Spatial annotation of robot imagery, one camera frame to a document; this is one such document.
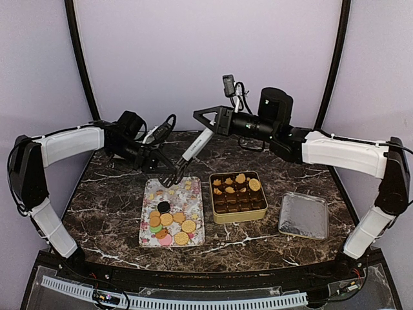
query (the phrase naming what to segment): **table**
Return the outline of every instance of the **table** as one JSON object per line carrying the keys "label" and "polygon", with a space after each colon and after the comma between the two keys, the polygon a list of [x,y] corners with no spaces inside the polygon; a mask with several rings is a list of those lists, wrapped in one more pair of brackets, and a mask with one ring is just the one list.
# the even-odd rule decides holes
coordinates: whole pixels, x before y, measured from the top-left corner
{"label": "table", "polygon": [[[164,147],[177,161],[199,132],[173,132]],[[85,250],[86,260],[157,271],[237,272],[307,265],[333,260],[354,228],[350,213],[326,166],[287,163],[266,150],[250,152],[237,136],[214,136],[185,176],[201,179],[206,240],[199,247],[142,248],[138,234],[145,182],[153,176],[97,151],[68,206],[63,223]],[[208,177],[217,172],[256,171],[268,200],[264,219],[216,224]],[[326,199],[329,237],[325,241],[280,234],[281,198],[287,191]]]}

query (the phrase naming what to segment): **wall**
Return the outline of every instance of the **wall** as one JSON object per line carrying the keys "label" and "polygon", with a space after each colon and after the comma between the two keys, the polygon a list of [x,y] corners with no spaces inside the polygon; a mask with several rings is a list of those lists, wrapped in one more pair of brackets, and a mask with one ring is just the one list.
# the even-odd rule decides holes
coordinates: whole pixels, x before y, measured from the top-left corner
{"label": "wall", "polygon": [[[325,130],[372,140],[397,136],[413,149],[412,21],[412,1],[354,1]],[[413,169],[413,157],[408,158]],[[365,214],[379,180],[345,170],[339,174],[358,214]],[[413,309],[412,222],[410,207],[377,242],[404,309]]]}
{"label": "wall", "polygon": [[[19,308],[37,252],[46,247],[8,191],[6,157],[14,140],[90,120],[66,24],[64,1],[0,1],[0,309]],[[58,214],[87,157],[47,169]]]}
{"label": "wall", "polygon": [[202,129],[193,111],[229,105],[222,75],[233,73],[253,111],[262,88],[278,87],[294,98],[293,124],[314,124],[340,0],[76,3],[102,118],[130,109],[152,126],[175,113],[177,129]]}

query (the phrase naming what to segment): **black marble tabletop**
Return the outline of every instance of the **black marble tabletop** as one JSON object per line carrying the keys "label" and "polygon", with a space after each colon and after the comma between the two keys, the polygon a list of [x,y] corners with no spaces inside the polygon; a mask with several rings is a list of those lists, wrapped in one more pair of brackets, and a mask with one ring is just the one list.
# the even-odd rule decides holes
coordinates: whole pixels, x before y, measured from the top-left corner
{"label": "black marble tabletop", "polygon": [[[176,161],[198,132],[173,132],[164,152]],[[262,220],[216,224],[212,216],[208,178],[212,173],[256,171],[268,200]],[[101,264],[158,271],[257,271],[332,260],[354,228],[339,190],[322,165],[284,162],[268,150],[241,149],[237,137],[214,136],[190,164],[186,176],[202,183],[205,243],[199,247],[142,248],[139,225],[148,176],[103,151],[94,154],[63,223],[85,250],[86,259]],[[287,191],[326,199],[329,236],[324,241],[280,234],[281,199]]]}

